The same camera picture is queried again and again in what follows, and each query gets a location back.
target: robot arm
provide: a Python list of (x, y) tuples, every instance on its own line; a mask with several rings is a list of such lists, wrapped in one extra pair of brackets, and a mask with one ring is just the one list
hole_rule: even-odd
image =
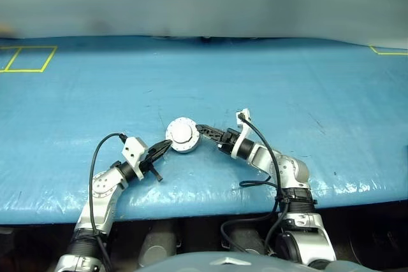
[(163, 179), (154, 169), (153, 162), (160, 158), (170, 145), (171, 141), (168, 140), (156, 143), (148, 150), (144, 160), (140, 161), (147, 146), (139, 138), (126, 138), (122, 151), (126, 162), (117, 161), (108, 171), (95, 175), (92, 181), (92, 207), (97, 234), (92, 228), (88, 199), (76, 223), (67, 254), (59, 259), (55, 272), (106, 271), (103, 249), (99, 246), (96, 235), (106, 246), (117, 200), (132, 180), (143, 179), (148, 171), (152, 171), (157, 180)]
[(249, 110), (239, 111), (236, 116), (242, 132), (233, 129), (224, 132), (208, 125), (196, 127), (204, 137), (217, 142), (220, 151), (233, 159), (239, 157), (246, 160), (250, 166), (274, 177), (275, 181), (276, 172), (279, 171), (282, 195), (278, 200), (280, 210), (287, 213), (282, 217), (282, 233), (278, 235), (274, 248), (277, 255), (310, 266), (335, 261), (335, 252), (321, 216), (314, 212), (317, 202), (313, 200), (310, 192), (309, 170), (306, 164), (272, 149), (279, 165), (279, 168), (275, 169), (267, 148), (247, 138), (251, 129), (240, 118), (251, 122)]

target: round white object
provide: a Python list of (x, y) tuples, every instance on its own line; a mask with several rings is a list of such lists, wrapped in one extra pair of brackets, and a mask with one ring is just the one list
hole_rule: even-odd
[(190, 118), (180, 117), (167, 127), (166, 139), (172, 140), (171, 147), (180, 153), (188, 153), (194, 150), (200, 140), (200, 133), (196, 123)]

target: blue table surface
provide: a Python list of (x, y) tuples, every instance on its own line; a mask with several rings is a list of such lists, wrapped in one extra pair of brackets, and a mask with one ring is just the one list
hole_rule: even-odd
[[(95, 146), (110, 132), (164, 139), (177, 117), (237, 129), (248, 107), (271, 145), (303, 160), (318, 208), (408, 198), (408, 57), (322, 39), (87, 37), (0, 40), (57, 50), (42, 73), (0, 73), (0, 224), (76, 222)], [(15, 49), (0, 49), (0, 69)], [(23, 48), (9, 70), (43, 65)], [(96, 172), (122, 159), (102, 147)], [(118, 202), (117, 220), (256, 213), (272, 207), (265, 174), (210, 141), (168, 152)]]

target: white disc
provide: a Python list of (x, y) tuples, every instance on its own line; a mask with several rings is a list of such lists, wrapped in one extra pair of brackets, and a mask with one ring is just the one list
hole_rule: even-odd
[(167, 127), (166, 139), (172, 140), (171, 147), (180, 153), (188, 153), (194, 150), (200, 140), (200, 133), (197, 131), (196, 123), (190, 118), (180, 117)]

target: dark floor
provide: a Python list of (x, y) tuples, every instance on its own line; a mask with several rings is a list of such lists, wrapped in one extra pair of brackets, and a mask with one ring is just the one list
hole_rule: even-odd
[[(382, 271), (408, 267), (408, 201), (318, 212), (337, 259)], [(224, 250), (219, 226), (228, 218), (231, 217), (177, 219), (177, 253)], [(256, 225), (261, 237), (265, 237), (272, 222)], [(137, 268), (141, 245), (153, 224), (154, 221), (114, 224), (111, 258), (116, 271)], [(53, 264), (65, 252), (73, 228), (73, 224), (15, 227), (12, 233), (2, 228), (0, 233), (5, 234), (0, 234), (0, 271), (53, 271)]]

